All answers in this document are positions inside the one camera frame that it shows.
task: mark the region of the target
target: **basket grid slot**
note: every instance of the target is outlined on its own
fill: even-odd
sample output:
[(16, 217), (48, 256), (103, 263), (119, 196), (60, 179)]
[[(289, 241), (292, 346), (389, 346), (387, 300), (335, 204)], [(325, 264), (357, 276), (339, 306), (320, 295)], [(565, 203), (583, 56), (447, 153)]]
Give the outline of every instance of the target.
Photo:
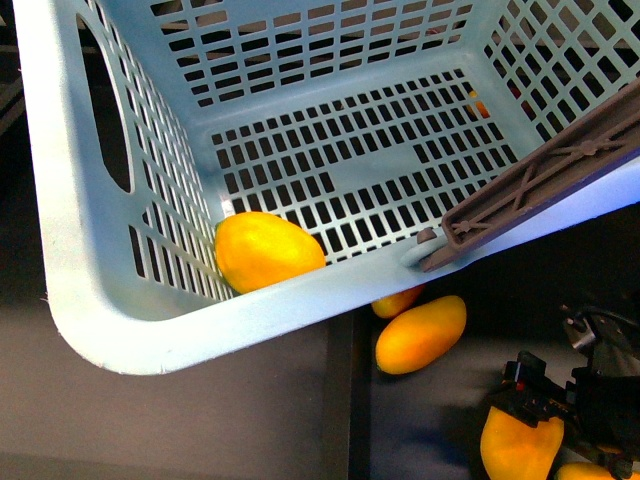
[[(455, 69), (296, 110), (212, 135), (236, 213), (270, 211), (302, 226), (328, 261), (436, 226), (445, 211), (517, 161), (476, 113)], [(335, 168), (405, 144), (413, 170), (340, 188)]]
[(132, 267), (140, 278), (160, 285), (216, 300), (231, 298), (211, 252), (213, 229), (186, 131), (102, 8), (94, 0), (86, 3), (100, 20), (104, 44), (119, 60), (114, 75), (121, 74), (123, 108), (129, 109), (137, 138), (132, 155), (142, 169), (142, 182), (134, 176), (134, 195), (149, 199), (141, 223), (128, 226)]
[(510, 0), (485, 54), (544, 140), (640, 73), (640, 4)]
[(233, 8), (151, 5), (201, 107), (455, 43), (472, 2), (345, 0), (238, 26)]

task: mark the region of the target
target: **black cable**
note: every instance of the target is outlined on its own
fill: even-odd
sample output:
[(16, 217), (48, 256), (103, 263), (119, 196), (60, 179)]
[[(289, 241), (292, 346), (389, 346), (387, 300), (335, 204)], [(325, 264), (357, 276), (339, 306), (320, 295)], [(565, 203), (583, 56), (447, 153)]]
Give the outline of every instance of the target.
[(634, 330), (637, 330), (640, 332), (640, 325), (638, 324), (638, 322), (636, 322), (635, 320), (631, 320), (630, 318), (624, 317), (618, 313), (612, 312), (611, 310), (606, 310), (604, 308), (594, 307), (589, 305), (589, 306), (582, 307), (578, 311), (577, 315), (580, 315), (580, 314), (591, 314), (591, 315), (600, 315), (602, 317), (607, 317), (607, 318), (610, 318), (611, 320), (615, 320), (616, 322), (624, 323), (628, 327), (631, 327)]

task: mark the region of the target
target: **yellow mango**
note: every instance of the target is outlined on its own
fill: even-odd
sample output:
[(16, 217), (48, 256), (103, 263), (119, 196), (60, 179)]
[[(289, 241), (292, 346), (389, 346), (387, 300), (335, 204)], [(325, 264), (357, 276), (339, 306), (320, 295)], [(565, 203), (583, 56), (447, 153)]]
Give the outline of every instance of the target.
[(322, 247), (294, 223), (265, 212), (244, 212), (216, 229), (216, 264), (239, 293), (248, 293), (326, 265)]
[(464, 301), (455, 295), (401, 313), (378, 338), (378, 368), (399, 375), (426, 367), (455, 345), (466, 322)]
[(380, 318), (394, 318), (413, 305), (425, 287), (426, 284), (423, 283), (422, 285), (376, 300), (371, 303), (373, 313)]
[[(593, 463), (575, 462), (560, 467), (555, 480), (612, 480), (605, 468)], [(640, 473), (634, 472), (630, 480), (640, 480)]]
[(546, 480), (562, 444), (559, 418), (536, 428), (491, 407), (480, 438), (480, 454), (491, 480)]

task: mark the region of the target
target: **plastic laundry basket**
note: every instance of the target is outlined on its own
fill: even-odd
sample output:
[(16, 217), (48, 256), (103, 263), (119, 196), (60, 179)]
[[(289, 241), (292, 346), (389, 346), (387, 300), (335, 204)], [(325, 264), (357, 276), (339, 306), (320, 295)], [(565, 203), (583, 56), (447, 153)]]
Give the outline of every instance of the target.
[[(51, 310), (104, 368), (184, 368), (640, 199), (634, 161), (461, 261), (399, 261), (636, 78), (632, 0), (14, 4)], [(101, 149), (87, 31), (122, 121), (120, 173)], [(330, 265), (234, 296), (213, 225), (246, 210), (298, 223)]]

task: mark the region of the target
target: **basket handle hole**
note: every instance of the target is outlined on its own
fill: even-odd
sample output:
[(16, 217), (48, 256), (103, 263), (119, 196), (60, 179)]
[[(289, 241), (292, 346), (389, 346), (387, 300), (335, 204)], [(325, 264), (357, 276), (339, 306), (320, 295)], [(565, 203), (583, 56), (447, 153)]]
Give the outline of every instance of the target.
[(114, 85), (104, 58), (104, 52), (84, 20), (78, 16), (78, 34), (83, 47), (94, 47), (84, 53), (84, 67), (93, 118), (96, 122), (104, 166), (115, 183), (131, 193), (131, 168), (125, 143), (125, 130), (114, 93)]

